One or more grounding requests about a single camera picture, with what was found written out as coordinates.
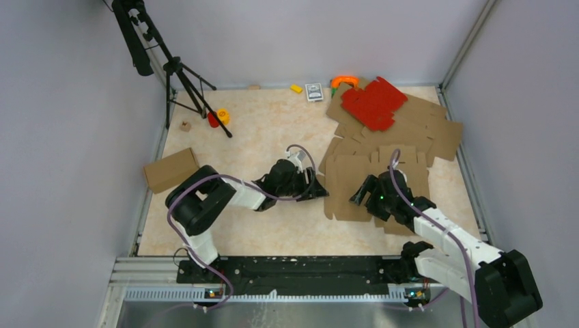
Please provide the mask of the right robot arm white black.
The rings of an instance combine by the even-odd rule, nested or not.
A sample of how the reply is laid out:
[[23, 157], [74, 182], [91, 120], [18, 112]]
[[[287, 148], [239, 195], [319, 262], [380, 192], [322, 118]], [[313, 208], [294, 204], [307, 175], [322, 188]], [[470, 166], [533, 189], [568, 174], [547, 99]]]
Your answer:
[[432, 279], [476, 307], [488, 327], [512, 327], [543, 307], [526, 257], [503, 251], [465, 231], [430, 199], [415, 196], [403, 172], [369, 175], [350, 198], [369, 214], [398, 224], [422, 237], [401, 251], [402, 276], [417, 282]]

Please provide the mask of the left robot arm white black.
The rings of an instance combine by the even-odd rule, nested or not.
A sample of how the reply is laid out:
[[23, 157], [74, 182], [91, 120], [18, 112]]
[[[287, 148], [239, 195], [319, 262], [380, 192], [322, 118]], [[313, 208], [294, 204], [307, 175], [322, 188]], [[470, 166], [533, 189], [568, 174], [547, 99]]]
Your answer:
[[267, 174], [250, 183], [204, 165], [170, 192], [165, 205], [170, 226], [194, 261], [193, 274], [207, 283], [219, 272], [210, 228], [227, 206], [264, 212], [281, 200], [302, 202], [328, 196], [313, 167], [280, 159]]

